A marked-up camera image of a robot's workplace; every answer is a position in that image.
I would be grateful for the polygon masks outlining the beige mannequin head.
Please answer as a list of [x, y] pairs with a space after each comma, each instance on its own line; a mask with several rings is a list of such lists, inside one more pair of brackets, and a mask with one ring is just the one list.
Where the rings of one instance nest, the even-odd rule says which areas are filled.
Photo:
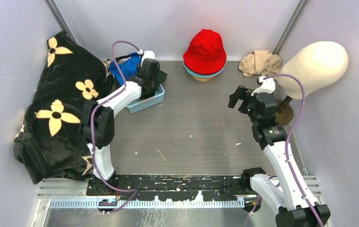
[[334, 84], [345, 74], [349, 64], [346, 49], [339, 43], [319, 41], [305, 46], [280, 70], [297, 78], [305, 96]]

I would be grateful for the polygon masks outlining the dark green bucket hat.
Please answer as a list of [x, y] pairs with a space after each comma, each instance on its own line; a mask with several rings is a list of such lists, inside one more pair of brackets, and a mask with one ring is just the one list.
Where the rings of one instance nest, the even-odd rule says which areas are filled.
[[165, 82], [167, 78], [167, 73], [163, 72], [162, 70], [158, 70], [158, 73], [156, 75], [156, 82], [158, 84], [162, 84]]

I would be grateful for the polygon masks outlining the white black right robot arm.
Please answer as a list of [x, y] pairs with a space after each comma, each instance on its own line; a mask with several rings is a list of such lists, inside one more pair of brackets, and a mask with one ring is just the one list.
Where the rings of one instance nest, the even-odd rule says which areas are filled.
[[271, 92], [256, 93], [238, 86], [229, 96], [229, 108], [241, 100], [239, 112], [247, 114], [256, 142], [269, 159], [279, 185], [260, 167], [243, 170], [241, 187], [247, 194], [257, 193], [271, 208], [278, 227], [323, 227], [331, 212], [311, 193], [295, 162], [284, 128], [276, 122], [277, 103]]

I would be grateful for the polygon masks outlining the beige crumpled cloth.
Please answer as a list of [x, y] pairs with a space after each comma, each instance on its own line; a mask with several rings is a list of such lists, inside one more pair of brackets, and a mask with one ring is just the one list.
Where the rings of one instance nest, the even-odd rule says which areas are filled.
[[245, 56], [239, 63], [238, 69], [243, 76], [254, 75], [270, 76], [278, 74], [281, 70], [282, 59], [270, 50], [258, 50]]

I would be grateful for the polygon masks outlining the black floral blanket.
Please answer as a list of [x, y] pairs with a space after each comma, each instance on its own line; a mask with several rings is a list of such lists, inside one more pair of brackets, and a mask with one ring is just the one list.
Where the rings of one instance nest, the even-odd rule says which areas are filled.
[[80, 135], [82, 109], [111, 93], [110, 60], [76, 44], [64, 31], [47, 40], [48, 55], [33, 101], [14, 139], [14, 158], [33, 184], [48, 178], [82, 181], [93, 172], [87, 141]]

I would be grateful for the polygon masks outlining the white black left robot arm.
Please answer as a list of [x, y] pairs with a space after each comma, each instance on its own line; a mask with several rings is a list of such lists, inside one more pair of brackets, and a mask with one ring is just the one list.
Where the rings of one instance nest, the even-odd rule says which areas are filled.
[[117, 188], [110, 154], [116, 115], [135, 100], [152, 98], [166, 77], [167, 74], [161, 71], [157, 60], [146, 58], [137, 68], [136, 75], [116, 91], [97, 101], [85, 102], [79, 132], [90, 152], [93, 187], [98, 187], [103, 194], [111, 195]]

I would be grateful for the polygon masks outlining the blue bucket hat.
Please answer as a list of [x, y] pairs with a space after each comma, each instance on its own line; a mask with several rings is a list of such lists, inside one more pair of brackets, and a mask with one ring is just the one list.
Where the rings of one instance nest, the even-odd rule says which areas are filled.
[[[136, 52], [133, 52], [128, 55], [120, 56], [115, 58], [118, 63], [118, 66], [123, 73], [125, 80], [128, 80], [132, 76], [136, 76], [137, 74], [137, 64], [140, 62], [140, 57]], [[114, 76], [114, 84], [116, 88], [121, 87], [124, 82], [119, 73], [119, 70], [115, 63], [111, 61], [109, 65], [109, 70]]]

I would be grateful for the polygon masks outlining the bright red bucket hat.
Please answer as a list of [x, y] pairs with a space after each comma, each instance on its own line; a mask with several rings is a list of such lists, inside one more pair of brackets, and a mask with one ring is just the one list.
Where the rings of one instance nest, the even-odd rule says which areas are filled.
[[223, 40], [218, 32], [202, 29], [190, 41], [183, 54], [185, 66], [191, 71], [210, 75], [222, 70], [227, 61]]

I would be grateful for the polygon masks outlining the light blue plastic basket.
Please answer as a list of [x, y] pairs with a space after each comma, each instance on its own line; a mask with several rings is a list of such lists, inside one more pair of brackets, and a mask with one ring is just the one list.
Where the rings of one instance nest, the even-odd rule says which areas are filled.
[[156, 105], [164, 101], [165, 90], [162, 85], [159, 85], [157, 91], [155, 92], [153, 97], [147, 99], [137, 99], [133, 102], [129, 103], [126, 107], [130, 113], [135, 113], [151, 107], [152, 105]]

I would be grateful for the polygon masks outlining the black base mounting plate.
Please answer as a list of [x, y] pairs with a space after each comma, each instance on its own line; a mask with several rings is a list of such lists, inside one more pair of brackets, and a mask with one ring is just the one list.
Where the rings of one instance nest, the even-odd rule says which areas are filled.
[[202, 201], [234, 201], [239, 197], [255, 198], [257, 193], [246, 188], [239, 175], [114, 175], [109, 183], [92, 177], [88, 181], [87, 196], [118, 196], [126, 200], [136, 189], [139, 201], [194, 201], [200, 193]]

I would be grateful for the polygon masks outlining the wooden hat stand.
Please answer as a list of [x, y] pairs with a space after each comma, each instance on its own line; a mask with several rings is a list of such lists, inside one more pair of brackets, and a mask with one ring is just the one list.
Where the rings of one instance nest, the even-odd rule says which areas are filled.
[[215, 78], [214, 77], [207, 77], [207, 78], [202, 78], [202, 77], [197, 77], [197, 76], [192, 76], [195, 80], [200, 81], [200, 82], [208, 82], [211, 81]]

